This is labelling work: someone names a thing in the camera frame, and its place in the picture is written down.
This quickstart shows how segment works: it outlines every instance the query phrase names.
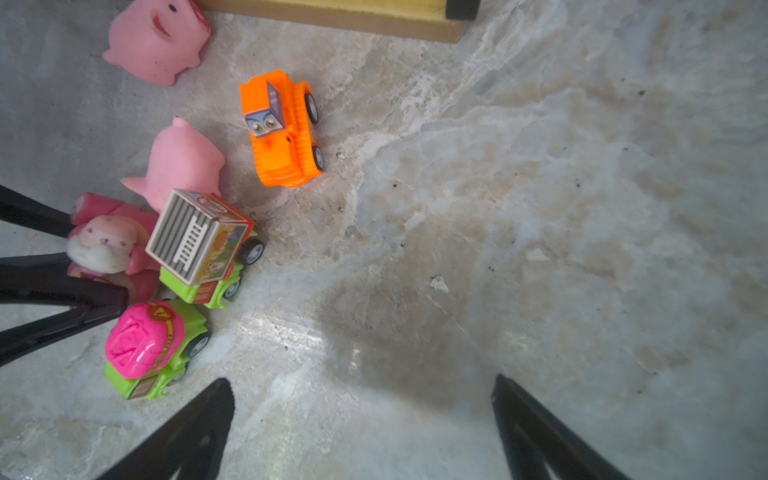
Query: wooden board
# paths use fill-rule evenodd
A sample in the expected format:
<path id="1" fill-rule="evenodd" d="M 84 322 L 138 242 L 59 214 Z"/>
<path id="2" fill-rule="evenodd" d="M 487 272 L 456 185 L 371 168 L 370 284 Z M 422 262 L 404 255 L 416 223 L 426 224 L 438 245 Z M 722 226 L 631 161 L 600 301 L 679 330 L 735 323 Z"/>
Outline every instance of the wooden board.
<path id="1" fill-rule="evenodd" d="M 446 0 L 197 0 L 206 10 L 455 43 L 462 23 Z"/>

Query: santa claus figurine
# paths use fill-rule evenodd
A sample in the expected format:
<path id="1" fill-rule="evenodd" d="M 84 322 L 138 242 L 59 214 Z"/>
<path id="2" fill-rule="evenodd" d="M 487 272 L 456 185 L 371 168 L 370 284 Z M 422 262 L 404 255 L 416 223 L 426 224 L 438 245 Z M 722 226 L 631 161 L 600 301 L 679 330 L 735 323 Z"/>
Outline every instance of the santa claus figurine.
<path id="1" fill-rule="evenodd" d="M 131 263 L 136 239 L 136 226 L 128 219 L 101 215 L 67 240 L 67 255 L 89 275 L 120 273 Z"/>

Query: black wheel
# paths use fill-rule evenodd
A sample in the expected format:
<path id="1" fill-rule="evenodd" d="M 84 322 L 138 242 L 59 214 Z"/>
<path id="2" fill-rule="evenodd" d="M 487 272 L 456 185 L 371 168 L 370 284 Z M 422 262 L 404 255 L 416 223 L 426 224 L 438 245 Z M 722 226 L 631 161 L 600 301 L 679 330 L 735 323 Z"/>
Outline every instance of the black wheel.
<path id="1" fill-rule="evenodd" d="M 210 339 L 210 332 L 201 333 L 194 337 L 184 349 L 184 355 L 187 356 L 188 359 L 197 355 L 208 344 L 208 339 Z"/>
<path id="2" fill-rule="evenodd" d="M 179 380 L 181 380 L 181 378 L 184 376 L 184 373 L 187 373 L 187 369 L 184 369 L 184 371 L 181 373 L 181 375 L 179 375 L 175 379 L 173 379 L 170 382 L 168 382 L 168 384 L 166 386 L 171 386 L 171 385 L 175 385 L 175 384 L 179 383 Z"/>
<path id="3" fill-rule="evenodd" d="M 310 116 L 310 121 L 316 124 L 320 121 L 320 114 L 317 112 L 317 104 L 312 94 L 304 95 L 304 103 L 306 104 L 306 114 Z"/>
<path id="4" fill-rule="evenodd" d="M 251 237 L 240 245 L 240 251 L 237 252 L 237 259 L 243 265 L 253 265 L 264 255 L 264 242 Z"/>
<path id="5" fill-rule="evenodd" d="M 325 170 L 326 158 L 323 156 L 323 151 L 317 145 L 312 146 L 312 156 L 315 157 L 315 167 L 317 167 L 317 170 Z"/>
<path id="6" fill-rule="evenodd" d="M 229 300 L 233 296 L 237 295 L 238 290 L 240 290 L 240 280 L 230 285 L 228 289 L 224 290 L 224 294 L 222 296 Z"/>

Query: orange toy bulldozer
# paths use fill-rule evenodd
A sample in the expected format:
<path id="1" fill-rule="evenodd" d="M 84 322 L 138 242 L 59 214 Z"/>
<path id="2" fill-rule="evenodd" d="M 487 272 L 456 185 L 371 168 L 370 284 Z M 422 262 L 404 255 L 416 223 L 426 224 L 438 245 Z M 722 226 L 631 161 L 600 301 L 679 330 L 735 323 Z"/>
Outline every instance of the orange toy bulldozer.
<path id="1" fill-rule="evenodd" d="M 298 187 L 325 167 L 314 124 L 319 120 L 312 87 L 294 84 L 281 70 L 240 86 L 256 172 L 266 187 Z"/>

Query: pink rubber pig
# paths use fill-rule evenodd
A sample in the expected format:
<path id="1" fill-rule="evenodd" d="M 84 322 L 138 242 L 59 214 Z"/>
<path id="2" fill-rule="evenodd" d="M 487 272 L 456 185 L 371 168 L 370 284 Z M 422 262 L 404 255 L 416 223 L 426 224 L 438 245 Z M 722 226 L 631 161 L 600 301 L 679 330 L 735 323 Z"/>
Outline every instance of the pink rubber pig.
<path id="1" fill-rule="evenodd" d="M 127 275 L 133 275 L 142 270 L 160 270 L 160 264 L 154 258 L 147 255 L 147 252 L 144 250 L 157 222 L 157 214 L 151 210 L 126 204 L 114 198 L 90 193 L 82 194 L 74 201 L 74 206 L 72 207 L 70 220 L 75 225 L 75 228 L 70 232 L 69 238 L 78 236 L 87 223 L 104 215 L 119 217 L 119 222 L 128 222 L 135 229 L 135 246 L 131 250 L 130 260 L 125 268 Z M 99 276 L 99 273 L 114 272 L 98 272 L 86 266 L 83 273 L 89 276 Z"/>
<path id="2" fill-rule="evenodd" d="M 184 320 L 168 303 L 139 303 L 122 314 L 107 338 L 104 352 L 120 375 L 140 379 L 168 364 L 185 333 Z"/>
<path id="3" fill-rule="evenodd" d="M 176 116 L 174 123 L 154 139 L 147 176 L 124 178 L 122 182 L 159 213 L 174 188 L 220 195 L 219 171 L 223 166 L 224 155 L 214 144 L 187 119 Z"/>
<path id="4" fill-rule="evenodd" d="M 104 60 L 161 87 L 200 64 L 210 24 L 192 0 L 134 0 L 109 28 Z"/>

